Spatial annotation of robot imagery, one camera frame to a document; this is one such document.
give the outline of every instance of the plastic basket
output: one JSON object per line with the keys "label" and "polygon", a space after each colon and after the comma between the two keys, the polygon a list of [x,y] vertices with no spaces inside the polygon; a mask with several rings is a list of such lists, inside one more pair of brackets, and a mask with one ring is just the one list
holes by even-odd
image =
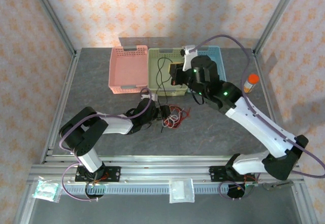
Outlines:
{"label": "plastic basket", "polygon": [[112,48],[108,86],[113,93],[138,93],[148,85],[148,47]]}
{"label": "plastic basket", "polygon": [[219,46],[209,45],[202,46],[198,49],[198,55],[207,55],[212,61],[217,64],[218,74],[220,80],[227,81],[225,77],[225,71]]}
{"label": "plastic basket", "polygon": [[[158,73],[158,60],[160,58],[169,58],[173,63],[184,63],[184,57],[180,54],[181,48],[150,48],[148,51],[148,88],[153,92],[158,94],[158,96],[165,96],[163,87],[158,89],[158,84],[161,84],[160,73],[158,74],[158,84],[156,81],[156,76]],[[164,87],[167,96],[174,95],[185,95],[187,91],[187,86],[183,85],[171,85],[171,79],[169,74],[169,67],[171,62],[169,60],[161,59],[159,61],[159,66],[162,67],[162,81],[164,82]]]}

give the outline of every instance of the tangled wires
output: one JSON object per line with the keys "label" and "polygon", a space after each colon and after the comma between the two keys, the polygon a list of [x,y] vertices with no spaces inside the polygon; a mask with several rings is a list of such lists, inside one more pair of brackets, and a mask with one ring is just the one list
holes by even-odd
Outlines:
{"label": "tangled wires", "polygon": [[166,119],[161,120],[161,123],[163,127],[176,129],[180,126],[181,122],[189,116],[191,108],[189,108],[187,111],[173,105],[169,105],[169,108],[171,110],[171,114]]}

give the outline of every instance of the blue basket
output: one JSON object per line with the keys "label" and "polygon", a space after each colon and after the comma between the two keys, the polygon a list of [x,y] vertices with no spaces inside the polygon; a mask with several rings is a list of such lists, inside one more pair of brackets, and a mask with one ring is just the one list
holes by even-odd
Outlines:
{"label": "blue basket", "polygon": [[221,51],[219,46],[215,46],[215,45],[202,46],[201,48],[198,49],[198,55],[209,56],[210,59],[217,64],[220,80],[227,81],[225,77],[225,71],[224,71],[224,66],[223,66],[223,61],[222,61]]}

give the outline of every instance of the wall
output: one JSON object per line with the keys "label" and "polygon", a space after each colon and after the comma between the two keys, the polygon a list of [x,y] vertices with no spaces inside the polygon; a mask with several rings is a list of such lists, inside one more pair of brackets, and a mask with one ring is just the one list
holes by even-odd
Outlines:
{"label": "wall", "polygon": [[[277,119],[309,139],[325,162],[325,0],[291,0],[263,51],[263,70]],[[303,172],[324,174],[303,154]],[[305,178],[320,223],[325,223],[325,180]]]}
{"label": "wall", "polygon": [[38,0],[0,0],[0,222],[39,163],[70,55]]}
{"label": "wall", "polygon": [[[216,34],[251,48],[279,0],[49,0],[75,48],[180,47]],[[220,47],[237,47],[229,40]]]}

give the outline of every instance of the pink basket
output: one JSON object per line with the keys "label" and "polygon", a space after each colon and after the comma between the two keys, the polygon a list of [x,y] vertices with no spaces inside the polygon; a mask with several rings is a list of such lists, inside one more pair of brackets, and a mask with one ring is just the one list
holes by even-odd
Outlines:
{"label": "pink basket", "polygon": [[108,86],[113,93],[139,93],[147,84],[148,47],[112,48]]}

